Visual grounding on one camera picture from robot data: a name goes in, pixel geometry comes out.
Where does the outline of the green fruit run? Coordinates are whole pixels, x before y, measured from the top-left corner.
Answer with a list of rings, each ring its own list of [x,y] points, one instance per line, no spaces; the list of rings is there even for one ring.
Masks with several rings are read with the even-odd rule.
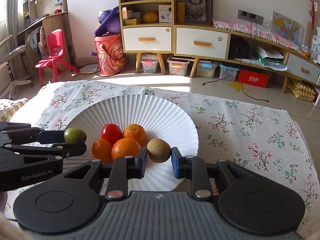
[[[86,133],[78,128],[68,128],[63,134],[64,140],[67,143],[86,142]]]

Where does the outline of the tan fruit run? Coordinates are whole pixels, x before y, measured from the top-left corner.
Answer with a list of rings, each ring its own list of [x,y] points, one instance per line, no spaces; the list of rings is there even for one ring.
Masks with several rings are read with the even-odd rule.
[[[170,145],[159,138],[152,139],[147,144],[149,158],[155,163],[164,163],[171,156]]]

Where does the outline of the woven beige cushion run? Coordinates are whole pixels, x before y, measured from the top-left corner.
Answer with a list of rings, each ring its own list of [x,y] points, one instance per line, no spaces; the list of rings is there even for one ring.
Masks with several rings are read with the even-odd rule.
[[[15,113],[28,101],[27,98],[18,100],[0,99],[0,121],[9,122]]]

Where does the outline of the large orange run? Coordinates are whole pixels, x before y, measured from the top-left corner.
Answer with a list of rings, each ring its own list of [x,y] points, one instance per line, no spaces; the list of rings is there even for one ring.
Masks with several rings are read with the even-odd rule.
[[[133,156],[135,157],[141,149],[141,145],[132,138],[123,138],[118,140],[112,147],[112,159],[116,160],[120,157]]]

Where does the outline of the small front orange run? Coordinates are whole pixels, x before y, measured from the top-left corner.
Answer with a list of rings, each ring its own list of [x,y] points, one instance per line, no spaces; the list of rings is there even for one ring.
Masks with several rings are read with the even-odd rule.
[[[91,147],[93,157],[101,160],[103,163],[111,163],[113,161],[111,151],[112,146],[105,139],[94,141]]]

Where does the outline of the back orange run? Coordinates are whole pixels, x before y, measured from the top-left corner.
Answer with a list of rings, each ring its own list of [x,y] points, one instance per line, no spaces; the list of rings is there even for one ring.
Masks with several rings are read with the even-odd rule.
[[[141,146],[146,142],[145,129],[139,124],[130,124],[126,126],[123,130],[123,137],[135,139]]]

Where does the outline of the red tomato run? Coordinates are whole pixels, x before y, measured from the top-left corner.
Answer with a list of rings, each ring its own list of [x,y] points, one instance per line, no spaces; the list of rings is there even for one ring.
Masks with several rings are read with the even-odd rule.
[[[116,124],[105,124],[101,130],[101,139],[105,139],[113,146],[118,140],[123,138],[122,130]]]

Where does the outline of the white ribbed plate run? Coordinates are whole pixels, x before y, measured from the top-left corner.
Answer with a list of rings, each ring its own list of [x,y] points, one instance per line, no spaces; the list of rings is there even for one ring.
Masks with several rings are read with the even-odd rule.
[[[151,150],[144,178],[129,180],[130,191],[171,191],[176,179],[169,150],[196,156],[199,136],[191,117],[178,105],[151,95],[122,95],[81,111],[67,126],[87,135],[87,151],[65,159],[64,171],[93,158],[111,163],[117,157],[134,155],[146,146]]]

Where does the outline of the floral tablecloth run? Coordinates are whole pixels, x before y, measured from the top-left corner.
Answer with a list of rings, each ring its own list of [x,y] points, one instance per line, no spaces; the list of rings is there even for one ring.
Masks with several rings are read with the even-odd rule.
[[[69,127],[87,134],[102,127],[141,125],[183,155],[206,162],[227,159],[295,190],[305,214],[298,233],[319,239],[319,179],[304,137],[284,110],[241,101],[99,81],[50,83],[21,107],[13,122],[46,130]]]

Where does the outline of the white office chair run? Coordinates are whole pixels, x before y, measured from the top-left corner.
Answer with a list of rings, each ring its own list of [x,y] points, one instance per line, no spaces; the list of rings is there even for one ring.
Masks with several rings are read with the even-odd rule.
[[[12,67],[14,66],[13,63],[10,63],[12,60],[16,59],[18,56],[20,56],[23,52],[25,52],[26,45],[18,46],[17,48],[13,49],[11,52],[5,54],[3,57],[1,57],[1,69],[4,67],[7,67],[9,72],[9,77],[11,82],[7,86],[7,88],[4,90],[4,92],[1,94],[1,99],[8,98],[10,100],[13,99],[13,95],[15,92],[16,87],[18,86],[24,86],[29,85],[30,87],[34,86],[34,83],[31,81],[30,76],[26,75],[24,77],[20,77],[19,79],[16,79],[14,77],[14,74],[12,72]]]

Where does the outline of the clear storage bin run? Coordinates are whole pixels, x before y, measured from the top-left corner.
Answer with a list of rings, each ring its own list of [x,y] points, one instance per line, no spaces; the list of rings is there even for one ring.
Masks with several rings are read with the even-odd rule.
[[[190,61],[180,58],[172,58],[172,56],[170,56],[167,59],[167,63],[169,66],[169,74],[186,76]]]

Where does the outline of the red festive bucket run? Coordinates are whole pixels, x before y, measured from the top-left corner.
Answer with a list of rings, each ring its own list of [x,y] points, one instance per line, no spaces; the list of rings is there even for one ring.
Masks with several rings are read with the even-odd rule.
[[[105,34],[96,36],[94,42],[101,75],[119,74],[126,66],[126,56],[121,35]]]

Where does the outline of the red plastic chair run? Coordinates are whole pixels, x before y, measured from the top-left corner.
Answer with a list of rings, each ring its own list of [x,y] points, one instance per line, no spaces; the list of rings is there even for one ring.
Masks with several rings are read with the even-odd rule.
[[[39,70],[40,87],[43,86],[43,68],[51,68],[53,71],[53,82],[58,81],[58,73],[62,70],[57,67],[57,64],[61,64],[66,68],[79,73],[80,70],[73,67],[71,64],[63,61],[66,53],[66,46],[64,45],[65,36],[62,29],[56,29],[47,36],[47,46],[49,50],[49,56],[46,59],[39,61],[35,68]]]

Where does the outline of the red box under cabinet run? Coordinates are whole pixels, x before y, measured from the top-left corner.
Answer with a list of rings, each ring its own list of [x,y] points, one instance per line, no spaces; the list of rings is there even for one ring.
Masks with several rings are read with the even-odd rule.
[[[237,81],[239,83],[252,85],[256,87],[266,88],[269,80],[269,75],[266,73],[253,72],[251,70],[241,69],[238,74]]]

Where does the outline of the wooden desk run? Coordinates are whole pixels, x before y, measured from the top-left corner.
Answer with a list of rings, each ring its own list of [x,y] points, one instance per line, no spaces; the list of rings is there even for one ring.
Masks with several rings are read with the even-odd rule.
[[[17,34],[17,41],[19,45],[26,46],[22,60],[30,77],[38,76],[35,65],[41,59],[41,52],[31,47],[31,33],[35,30],[36,37],[40,38],[40,29],[43,29],[44,37],[56,29],[62,29],[65,35],[64,45],[67,48],[63,61],[71,63],[72,36],[67,0],[26,0],[23,2],[23,17],[25,29]]]

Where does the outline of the purple toy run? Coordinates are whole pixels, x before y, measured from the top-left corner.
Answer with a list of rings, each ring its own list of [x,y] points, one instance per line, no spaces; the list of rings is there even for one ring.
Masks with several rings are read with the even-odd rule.
[[[95,36],[103,36],[106,33],[121,33],[119,7],[99,11],[98,27],[94,31]]]

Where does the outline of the wooden sideboard cabinet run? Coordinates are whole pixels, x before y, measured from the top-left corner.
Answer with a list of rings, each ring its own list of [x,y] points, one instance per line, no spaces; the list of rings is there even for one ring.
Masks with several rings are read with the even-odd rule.
[[[120,20],[123,50],[126,53],[136,54],[136,72],[140,71],[139,60],[143,53],[188,57],[193,62],[191,77],[195,76],[200,60],[217,60],[264,70],[265,67],[258,60],[245,61],[241,56],[230,55],[231,39],[239,37],[272,47],[283,55],[284,66],[287,69],[276,72],[285,77],[285,84],[289,78],[295,78],[319,86],[319,64],[311,61],[300,50],[295,51],[256,36],[215,28],[212,23],[211,25],[180,24],[177,21],[177,0],[119,0],[119,14],[123,15],[136,5],[146,5],[148,8],[156,5],[171,6],[169,23],[158,21],[146,24],[142,18],[138,18],[133,25],[127,25],[125,19]]]

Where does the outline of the pink cloth runner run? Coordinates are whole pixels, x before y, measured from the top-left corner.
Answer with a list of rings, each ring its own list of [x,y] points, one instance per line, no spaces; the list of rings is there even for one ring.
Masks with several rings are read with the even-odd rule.
[[[294,44],[292,41],[287,40],[278,34],[274,34],[268,31],[263,31],[258,27],[256,27],[254,23],[250,23],[250,24],[234,23],[234,22],[222,21],[222,20],[216,20],[216,19],[212,19],[212,22],[215,28],[231,30],[239,33],[256,36],[265,40],[272,41],[277,44],[281,44],[282,46],[285,46],[292,50],[299,51],[299,47],[296,44]]]

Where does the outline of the yellow pumpkin ornament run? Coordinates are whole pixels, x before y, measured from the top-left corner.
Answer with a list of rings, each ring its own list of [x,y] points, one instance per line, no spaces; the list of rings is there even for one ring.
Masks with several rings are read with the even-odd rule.
[[[148,11],[142,16],[143,23],[157,23],[158,22],[158,13],[155,11]]]

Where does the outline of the colourful map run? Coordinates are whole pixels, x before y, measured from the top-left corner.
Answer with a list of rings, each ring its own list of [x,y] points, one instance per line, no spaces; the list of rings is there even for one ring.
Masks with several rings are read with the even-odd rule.
[[[294,44],[299,45],[303,39],[304,27],[278,12],[273,12],[271,31]]]

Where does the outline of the framed cat picture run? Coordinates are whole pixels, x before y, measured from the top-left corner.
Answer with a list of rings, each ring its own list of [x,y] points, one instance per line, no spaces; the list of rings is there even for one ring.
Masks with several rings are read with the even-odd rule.
[[[183,0],[185,4],[185,23],[211,25],[213,0]]]

